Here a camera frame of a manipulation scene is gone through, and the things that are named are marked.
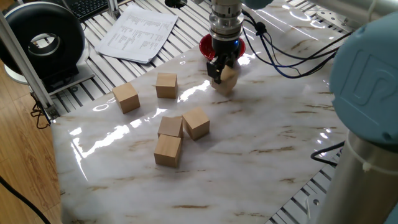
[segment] metal cylinder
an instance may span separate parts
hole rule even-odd
[[[209,16],[210,34],[220,41],[232,41],[242,33],[242,3],[240,0],[212,0]]]
[[[350,132],[316,223],[383,224],[398,202],[398,175],[375,169],[365,172],[349,145],[373,166],[398,171],[398,153],[377,147]]]
[[[374,0],[309,0],[321,7],[341,14],[356,22],[368,22],[368,11]],[[378,0],[372,13],[372,20],[379,19],[387,14],[398,11],[398,1]]]

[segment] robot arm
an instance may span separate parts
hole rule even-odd
[[[215,57],[207,63],[207,70],[215,83],[221,83],[221,72],[225,65],[233,67],[241,50],[239,36],[242,34],[244,19],[242,3],[252,9],[260,9],[271,2],[272,0],[211,0],[210,35]]]

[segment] white marble tabletop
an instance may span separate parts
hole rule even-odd
[[[250,11],[266,21],[282,49],[306,56],[341,36],[284,4]],[[268,59],[251,31],[254,48]],[[56,119],[63,209],[85,224],[265,223],[323,166],[310,154],[345,138],[331,105],[330,67],[289,80],[247,48],[234,92],[224,97],[211,88],[206,60],[195,47],[131,82],[139,109],[122,114],[109,93]],[[177,73],[178,99],[156,97],[158,72]],[[208,115],[210,133],[197,141],[185,134],[178,169],[157,166],[161,118],[196,106]]]

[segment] wooden floor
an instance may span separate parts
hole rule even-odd
[[[28,87],[12,81],[0,61],[0,175],[51,223],[61,223],[51,129],[36,128],[36,118],[30,116],[34,104]],[[46,124],[43,116],[40,124]],[[0,185],[0,223],[42,221]]]

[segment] metal grid platform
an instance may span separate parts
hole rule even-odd
[[[328,27],[336,30],[336,32],[346,32],[340,27],[330,23],[325,23],[322,19],[317,18],[317,13],[320,10],[325,11],[323,8],[303,0],[288,0],[287,2],[291,6],[302,10],[313,20],[316,20],[319,23],[319,26]],[[138,6],[151,11],[178,15],[177,23],[158,56],[156,56],[150,63],[143,65],[129,62],[127,60],[98,55],[93,50],[93,46],[96,46],[105,36],[107,31],[112,28],[115,20],[106,12],[95,16],[92,19],[88,19],[82,24],[86,38],[91,47],[87,64],[94,71],[96,76],[79,85],[57,93],[52,97],[60,114],[66,114],[78,109],[87,102],[93,101],[104,94],[109,93],[112,88],[129,82],[153,68],[173,59],[181,53],[188,51],[198,45],[201,38],[208,33],[208,16],[211,12],[211,7],[207,2],[196,5],[189,1],[188,7],[181,8],[181,11],[170,10],[164,4],[164,1],[136,0],[135,3]],[[123,13],[123,10],[125,10],[130,4],[131,3],[121,5],[121,13]],[[338,162],[339,159],[339,155],[336,155],[333,156],[331,160]],[[266,224],[306,224],[308,196],[313,194],[326,194],[334,173],[335,169],[332,166],[326,165],[276,214],[274,214]]]

